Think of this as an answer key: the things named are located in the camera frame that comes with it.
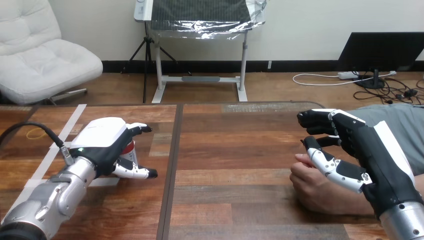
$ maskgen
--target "monitor stand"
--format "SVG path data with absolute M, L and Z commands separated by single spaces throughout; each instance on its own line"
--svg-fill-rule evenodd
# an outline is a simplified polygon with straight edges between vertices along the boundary
M 383 79 L 379 78 L 379 70 L 374 69 L 374 75 L 365 75 L 363 76 L 364 79 L 374 78 L 366 81 L 357 81 L 355 82 L 356 85 L 366 88 L 366 89 L 382 89 L 385 87 L 385 83 Z

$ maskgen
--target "white armchair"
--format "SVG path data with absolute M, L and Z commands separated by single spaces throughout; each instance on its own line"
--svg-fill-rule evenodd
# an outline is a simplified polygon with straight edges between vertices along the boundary
M 100 59 L 62 40 L 48 0 L 0 0 L 0 92 L 20 104 L 59 100 L 54 96 L 100 76 Z

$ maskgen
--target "person's arm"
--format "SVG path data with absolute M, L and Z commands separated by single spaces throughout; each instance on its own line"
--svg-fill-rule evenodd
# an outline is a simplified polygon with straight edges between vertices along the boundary
M 363 194 L 352 192 L 329 181 L 314 168 L 307 154 L 295 156 L 290 180 L 299 201 L 309 210 L 334 215 L 373 215 Z M 424 174 L 415 177 L 415 188 L 424 193 Z

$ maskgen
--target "robotic arm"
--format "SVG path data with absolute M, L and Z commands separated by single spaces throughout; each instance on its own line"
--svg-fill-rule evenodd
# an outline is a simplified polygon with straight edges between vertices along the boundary
M 329 134 L 302 142 L 315 167 L 332 182 L 370 202 L 377 219 L 392 240 L 424 239 L 424 202 L 395 136 L 385 121 L 374 127 L 337 109 L 312 109 L 297 115 L 311 135 Z M 341 146 L 359 161 L 351 164 L 323 151 Z
M 91 121 L 72 141 L 70 151 L 60 148 L 66 167 L 38 185 L 28 200 L 6 215 L 0 239 L 51 239 L 99 176 L 114 173 L 123 178 L 156 178 L 157 171 L 139 166 L 132 150 L 133 137 L 151 131 L 146 124 L 126 124 L 118 117 Z

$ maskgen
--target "white wall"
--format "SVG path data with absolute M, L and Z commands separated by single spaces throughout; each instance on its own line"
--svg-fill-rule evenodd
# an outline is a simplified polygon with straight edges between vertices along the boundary
M 49 1 L 62 38 L 102 60 L 127 60 L 143 40 L 135 0 Z M 337 60 L 351 32 L 424 31 L 424 0 L 269 0 L 266 11 L 266 24 L 249 33 L 248 60 Z M 161 45 L 181 61 L 232 61 L 241 59 L 241 42 L 166 38 Z

